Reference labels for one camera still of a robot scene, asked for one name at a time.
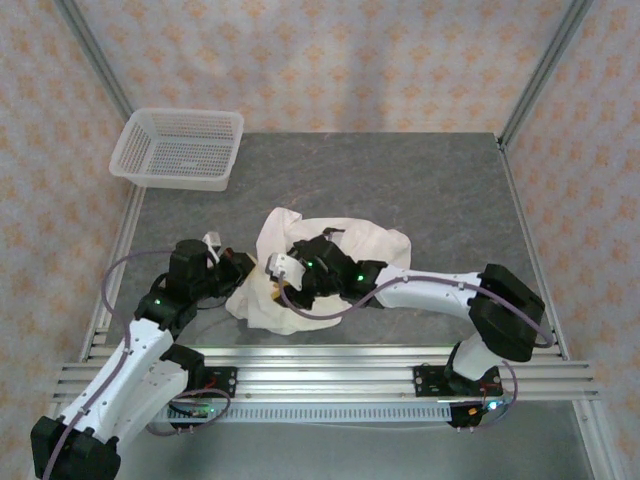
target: white cloth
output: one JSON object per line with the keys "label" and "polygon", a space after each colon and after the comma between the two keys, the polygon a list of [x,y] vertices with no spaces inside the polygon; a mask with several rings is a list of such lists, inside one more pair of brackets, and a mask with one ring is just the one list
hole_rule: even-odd
{"label": "white cloth", "polygon": [[[246,318],[250,328],[264,328],[280,335],[299,331],[319,330],[340,323],[334,320],[309,320],[281,307],[273,301],[278,286],[269,279],[265,268],[272,253],[286,253],[293,242],[311,239],[325,228],[345,230],[332,238],[340,249],[354,260],[381,260],[401,268],[409,268],[411,242],[397,230],[385,230],[368,220],[354,218],[314,218],[276,208],[265,221],[256,249],[258,265],[241,287],[229,298],[226,309],[236,318]],[[328,315],[349,307],[338,295],[316,298],[312,313]]]}

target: white plastic basket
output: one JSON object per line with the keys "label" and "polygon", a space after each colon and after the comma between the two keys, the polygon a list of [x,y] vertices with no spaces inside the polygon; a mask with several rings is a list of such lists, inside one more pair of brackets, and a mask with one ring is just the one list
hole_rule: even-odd
{"label": "white plastic basket", "polygon": [[243,125],[234,112],[141,108],[125,125],[109,171],[141,187],[221,192]]}

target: gray floor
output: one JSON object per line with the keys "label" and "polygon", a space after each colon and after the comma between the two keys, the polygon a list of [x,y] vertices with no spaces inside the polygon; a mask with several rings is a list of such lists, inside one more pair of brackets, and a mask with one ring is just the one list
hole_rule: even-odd
{"label": "gray floor", "polygon": [[[224,193],[149,189],[132,250],[171,249],[217,230],[225,246],[255,253],[269,212],[355,217],[405,233],[412,267],[440,272],[501,263],[535,277],[491,134],[245,134]],[[126,269],[117,309],[128,316],[167,258]],[[280,336],[248,329],[224,308],[201,312],[180,341],[198,345],[446,344],[470,324],[430,312],[368,309],[336,327]],[[122,335],[112,322],[108,343]]]}
{"label": "gray floor", "polygon": [[121,480],[585,480],[571,404],[516,405],[473,434],[305,425],[221,424],[196,435],[144,432],[123,457]]}

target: wire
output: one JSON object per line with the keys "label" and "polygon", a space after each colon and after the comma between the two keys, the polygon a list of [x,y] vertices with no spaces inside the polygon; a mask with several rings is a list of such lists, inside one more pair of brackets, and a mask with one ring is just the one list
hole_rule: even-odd
{"label": "wire", "polygon": [[492,291],[487,290],[486,288],[483,288],[483,287],[478,287],[477,285],[472,285],[472,284],[467,283],[467,282],[459,282],[457,280],[449,280],[449,279],[446,279],[446,278],[433,277],[431,275],[410,275],[410,276],[406,276],[406,277],[392,278],[391,280],[389,280],[387,282],[384,282],[382,285],[378,285],[376,288],[371,290],[364,297],[362,297],[360,300],[358,300],[356,303],[354,303],[351,307],[349,307],[349,308],[347,308],[345,310],[342,310],[341,312],[332,313],[332,314],[329,314],[329,315],[315,315],[313,313],[307,313],[307,312],[305,312],[303,310],[300,310],[293,303],[291,303],[291,300],[289,300],[289,297],[287,297],[287,293],[284,291],[284,273],[281,273],[280,276],[278,277],[278,288],[280,290],[280,297],[282,298],[282,300],[285,303],[285,305],[287,307],[289,307],[293,312],[295,312],[298,315],[300,315],[301,317],[308,318],[309,320],[332,320],[334,318],[342,317],[344,315],[347,315],[347,314],[349,314],[351,312],[354,312],[354,311],[358,310],[360,307],[364,306],[369,300],[371,300],[375,295],[380,293],[382,290],[384,290],[386,288],[389,288],[390,286],[395,285],[397,283],[407,283],[407,282],[439,283],[441,285],[449,285],[451,287],[459,287],[459,288],[462,288],[462,289],[468,288],[469,290],[473,290],[473,291],[476,291],[476,292],[478,292],[478,293],[480,293],[482,295],[485,295],[485,296],[489,297],[490,299],[492,299],[493,301],[497,302],[498,304],[502,305],[504,308],[509,310],[511,313],[513,313],[516,316],[518,316],[527,325],[529,325],[531,328],[533,328],[539,335],[541,335],[545,339],[546,343],[542,343],[542,344],[534,343],[534,346],[539,347],[539,348],[551,348],[551,347],[553,347],[554,340],[553,340],[553,337],[551,336],[551,334],[546,332],[545,330],[543,330],[540,327],[540,325],[538,325],[531,318],[529,318],[529,316],[526,313],[524,313],[522,310],[517,308],[515,305],[513,305],[508,300],[505,300],[501,296],[496,295]]}
{"label": "wire", "polygon": [[184,415],[185,417],[193,417],[193,413],[191,411],[187,411],[187,410],[181,410],[178,407],[176,407],[175,405],[172,405],[171,403],[169,404],[169,410],[172,410],[176,413],[179,413],[180,415]]}
{"label": "wire", "polygon": [[507,370],[509,370],[509,373],[511,374],[511,379],[513,380],[513,393],[512,393],[511,401],[504,406],[504,408],[502,409],[502,412],[500,412],[500,415],[498,415],[496,418],[491,420],[489,423],[486,423],[484,425],[481,424],[481,425],[478,425],[477,427],[467,427],[467,428],[460,427],[458,428],[458,431],[469,430],[470,432],[473,432],[478,429],[493,427],[496,423],[501,422],[504,419],[504,417],[506,417],[507,413],[509,413],[509,411],[516,404],[516,400],[518,399],[518,378],[516,377],[516,371],[506,360],[503,360],[502,363],[504,364],[505,367],[507,367]]}
{"label": "wire", "polygon": [[127,358],[129,358],[129,348],[131,346],[131,332],[129,331],[129,324],[127,322],[127,319],[122,317],[122,316],[120,316],[120,315],[118,315],[116,313],[116,311],[114,310],[114,308],[109,303],[109,300],[107,298],[107,287],[108,287],[108,284],[109,284],[109,277],[111,276],[113,271],[119,265],[121,265],[122,263],[126,262],[127,260],[131,260],[133,258],[141,257],[143,255],[160,255],[160,254],[166,255],[166,254],[170,254],[170,253],[171,253],[171,250],[150,250],[150,251],[130,253],[129,255],[125,255],[124,257],[118,259],[105,272],[104,277],[102,279],[102,284],[101,284],[101,287],[100,287],[100,295],[101,295],[101,298],[102,298],[102,303],[104,304],[104,306],[107,309],[107,311],[113,317],[119,319],[120,322],[122,323],[122,326],[124,327],[124,349],[122,350],[122,355],[120,356],[120,359],[118,360],[118,363],[116,364],[116,366],[113,369],[113,371],[105,379],[105,381],[102,383],[102,385],[100,385],[96,389],[94,394],[91,395],[91,397],[89,397],[89,399],[80,408],[80,410],[75,415],[75,417],[73,417],[71,419],[71,421],[69,422],[69,425],[67,425],[67,428],[65,428],[64,431],[62,432],[62,435],[60,435],[60,438],[58,439],[58,442],[56,443],[55,447],[53,448],[53,451],[51,452],[51,456],[49,457],[49,461],[47,462],[47,466],[44,469],[44,474],[42,476],[42,480],[49,480],[50,479],[51,473],[53,472],[53,467],[56,464],[56,460],[58,460],[58,457],[60,456],[60,452],[62,451],[62,448],[64,447],[64,444],[67,441],[67,438],[69,437],[71,432],[73,431],[74,427],[78,424],[80,419],[85,415],[84,412],[88,412],[89,411],[89,409],[91,408],[91,405],[93,405],[95,403],[95,401],[98,398],[100,398],[100,396],[104,393],[104,391],[109,387],[111,382],[118,376],[120,371],[122,371],[122,367],[124,367],[125,361],[127,360]]}
{"label": "wire", "polygon": [[198,310],[213,310],[214,308],[220,308],[227,302],[228,299],[229,297],[224,297],[222,301],[216,303],[215,305],[211,305],[209,307],[198,307]]}
{"label": "wire", "polygon": [[[211,425],[213,425],[214,423],[216,423],[218,420],[220,420],[223,416],[225,416],[227,414],[227,412],[229,411],[229,407],[231,407],[231,397],[229,396],[229,394],[227,392],[225,392],[224,390],[218,390],[217,388],[201,388],[198,390],[190,390],[188,392],[182,392],[179,395],[176,395],[175,397],[173,397],[173,400],[177,400],[179,398],[184,398],[184,397],[192,397],[194,395],[201,395],[203,393],[217,393],[218,395],[221,395],[222,397],[224,397],[227,400],[227,404],[225,405],[225,407],[220,411],[220,413],[218,413],[218,415],[216,415],[215,417],[213,417],[211,420],[207,420],[206,422],[204,422],[201,425],[197,425],[197,426],[189,426],[189,433],[195,433],[196,430],[201,430],[203,428],[207,428],[210,427]],[[152,435],[156,435],[158,437],[172,437],[174,435],[180,435],[184,429],[183,428],[177,428],[175,430],[170,430],[170,431],[160,431],[160,430],[156,430],[155,427],[152,427],[151,424],[147,425],[147,431],[149,433],[151,433]]]}

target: patterned wallpaper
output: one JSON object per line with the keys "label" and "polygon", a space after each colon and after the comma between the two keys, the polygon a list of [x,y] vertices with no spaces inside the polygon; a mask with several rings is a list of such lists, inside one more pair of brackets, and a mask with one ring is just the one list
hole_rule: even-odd
{"label": "patterned wallpaper", "polygon": [[595,2],[509,153],[577,358],[640,478],[640,8]]}
{"label": "patterned wallpaper", "polygon": [[569,0],[81,0],[137,107],[245,129],[499,132]]}
{"label": "patterned wallpaper", "polygon": [[75,361],[124,208],[108,174],[122,129],[50,0],[0,9],[0,476]]}

